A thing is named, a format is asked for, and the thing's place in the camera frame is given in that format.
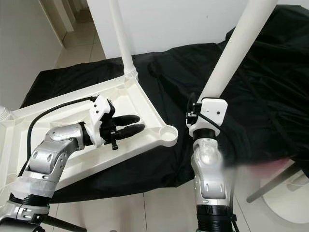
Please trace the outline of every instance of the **black cord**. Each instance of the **black cord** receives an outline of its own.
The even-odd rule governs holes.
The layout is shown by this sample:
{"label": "black cord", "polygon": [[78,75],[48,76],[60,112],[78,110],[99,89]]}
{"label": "black cord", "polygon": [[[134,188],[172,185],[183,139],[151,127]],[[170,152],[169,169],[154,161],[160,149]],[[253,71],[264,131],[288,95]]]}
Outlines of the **black cord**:
{"label": "black cord", "polygon": [[34,124],[43,116],[49,114],[50,112],[53,112],[57,109],[60,109],[64,106],[68,106],[68,105],[72,105],[72,104],[75,104],[75,103],[79,103],[79,102],[84,102],[84,101],[87,101],[87,100],[91,100],[91,101],[95,101],[96,100],[96,97],[87,97],[87,98],[81,98],[81,99],[77,99],[77,100],[73,100],[73,101],[69,101],[69,102],[66,102],[66,103],[63,103],[61,105],[57,105],[49,110],[46,110],[44,111],[43,113],[41,113],[40,115],[38,115],[35,119],[33,119],[33,121],[31,122],[30,126],[29,126],[29,129],[28,129],[28,133],[27,133],[27,161],[26,163],[24,164],[23,168],[21,169],[20,173],[18,176],[21,176],[21,174],[24,172],[25,170],[25,167],[26,167],[26,164],[28,163],[30,157],[31,157],[31,133],[32,133],[32,129],[34,127]]}
{"label": "black cord", "polygon": [[[222,132],[222,134],[224,134],[226,136],[227,140],[232,145],[235,158],[237,159],[237,150],[236,150],[235,144],[234,144],[233,140],[229,137],[228,133],[225,132],[225,130],[223,130],[218,124],[216,124],[214,121],[212,121],[210,118],[206,117],[205,115],[203,115],[201,113],[198,113],[197,115],[199,117],[201,117],[202,119],[204,119],[205,121],[208,121],[210,124],[212,124],[215,128],[217,128],[220,132]],[[234,211],[233,211],[233,200],[234,200],[234,192],[235,192],[236,172],[237,171],[235,169],[234,174],[233,174],[232,185],[231,185],[231,192],[230,192],[230,205],[229,205],[229,208],[230,208],[231,214],[234,214]],[[237,223],[235,221],[232,221],[232,223],[233,223],[235,231],[239,232]]]}

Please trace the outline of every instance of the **black cloth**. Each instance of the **black cloth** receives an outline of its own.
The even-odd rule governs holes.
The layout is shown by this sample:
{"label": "black cloth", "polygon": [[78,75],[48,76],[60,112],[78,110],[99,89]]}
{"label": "black cloth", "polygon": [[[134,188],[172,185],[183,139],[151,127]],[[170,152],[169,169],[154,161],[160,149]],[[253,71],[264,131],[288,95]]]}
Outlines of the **black cloth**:
{"label": "black cloth", "polygon": [[[178,129],[177,144],[157,147],[60,189],[52,203],[176,187],[192,179],[193,141],[185,125],[186,104],[192,92],[199,95],[202,91],[231,33],[219,44],[193,44],[133,56],[143,90],[163,120]],[[43,71],[22,107],[122,74],[120,58]],[[238,149],[236,159],[228,140],[219,135],[226,165],[292,157],[309,174],[308,10],[276,7],[222,98],[228,102],[222,126]]]}

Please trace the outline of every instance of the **white mounting bracket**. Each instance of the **white mounting bracket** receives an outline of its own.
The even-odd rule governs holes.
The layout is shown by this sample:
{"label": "white mounting bracket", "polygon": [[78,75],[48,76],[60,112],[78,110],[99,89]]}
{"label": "white mounting bracket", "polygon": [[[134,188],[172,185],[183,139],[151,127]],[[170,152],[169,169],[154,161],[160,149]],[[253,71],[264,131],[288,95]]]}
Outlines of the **white mounting bracket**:
{"label": "white mounting bracket", "polygon": [[94,105],[90,108],[90,123],[86,123],[84,126],[90,137],[91,142],[96,148],[104,144],[103,139],[100,136],[100,121],[104,114],[108,114],[111,111],[108,100],[102,95],[98,95],[94,102]]}
{"label": "white mounting bracket", "polygon": [[[222,125],[227,109],[227,102],[223,99],[204,98],[201,104],[202,107],[200,113],[214,121],[218,126]],[[187,124],[187,127],[189,128],[189,135],[192,137],[195,130],[202,128],[214,130],[216,136],[218,136],[218,134],[220,133],[220,131],[216,127],[214,127],[211,123],[207,122],[201,117],[197,118],[195,124]]]}

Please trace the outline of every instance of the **white plastic tray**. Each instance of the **white plastic tray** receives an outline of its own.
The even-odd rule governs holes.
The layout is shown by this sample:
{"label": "white plastic tray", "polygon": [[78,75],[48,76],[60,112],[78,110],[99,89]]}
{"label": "white plastic tray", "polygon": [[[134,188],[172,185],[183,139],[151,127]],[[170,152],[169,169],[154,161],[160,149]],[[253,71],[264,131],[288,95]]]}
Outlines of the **white plastic tray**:
{"label": "white plastic tray", "polygon": [[[138,115],[145,124],[145,130],[133,137],[117,141],[119,149],[112,151],[111,145],[94,149],[88,146],[73,153],[63,171],[57,189],[109,168],[156,146],[173,146],[177,142],[178,131],[164,123],[138,81],[124,76],[97,85],[80,89],[47,101],[31,105],[13,112],[14,119],[0,122],[0,188],[13,181],[27,158],[27,131],[31,121],[40,113],[56,105],[101,94],[110,99],[116,109],[114,116]],[[32,131],[31,150],[44,139],[47,131],[56,126],[88,121],[90,101],[77,103],[56,110],[39,120]],[[0,196],[0,205],[8,199],[6,188]]]}

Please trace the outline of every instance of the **metal stand base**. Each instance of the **metal stand base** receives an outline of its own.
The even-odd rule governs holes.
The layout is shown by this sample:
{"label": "metal stand base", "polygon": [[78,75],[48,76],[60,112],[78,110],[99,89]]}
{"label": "metal stand base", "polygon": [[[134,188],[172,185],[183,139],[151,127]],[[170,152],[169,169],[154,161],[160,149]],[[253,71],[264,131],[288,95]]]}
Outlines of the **metal stand base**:
{"label": "metal stand base", "polygon": [[293,163],[290,167],[285,169],[282,173],[280,173],[278,176],[276,176],[274,179],[269,181],[267,184],[265,184],[263,187],[261,187],[258,191],[256,191],[254,194],[249,196],[247,198],[248,203],[252,203],[259,197],[263,196],[265,193],[271,191],[273,188],[275,188],[277,185],[294,175],[295,173],[299,172],[301,168],[296,164]]}
{"label": "metal stand base", "polygon": [[72,231],[72,232],[86,232],[87,231],[87,229],[85,228],[73,225],[71,223],[62,221],[60,219],[57,219],[51,216],[47,216],[47,218],[45,219],[43,223],[51,225],[51,226],[56,226],[58,228],[62,228],[62,229]]}

